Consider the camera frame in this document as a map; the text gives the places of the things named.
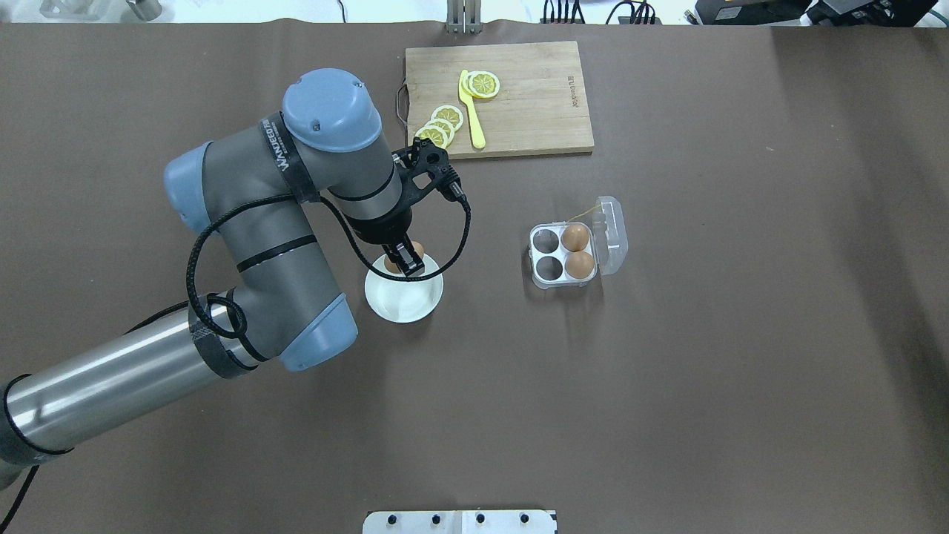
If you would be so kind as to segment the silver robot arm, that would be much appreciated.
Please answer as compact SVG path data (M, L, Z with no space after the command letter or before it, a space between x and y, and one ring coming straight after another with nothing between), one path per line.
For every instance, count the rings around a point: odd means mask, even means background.
M166 166L170 203L217 233L242 285L228 311L199 297L167 317L2 388L2 486L75 446L277 358L291 371L345 351L358 329L302 204L329 200L354 234L409 247L412 199L368 88L336 68L289 85L280 111Z

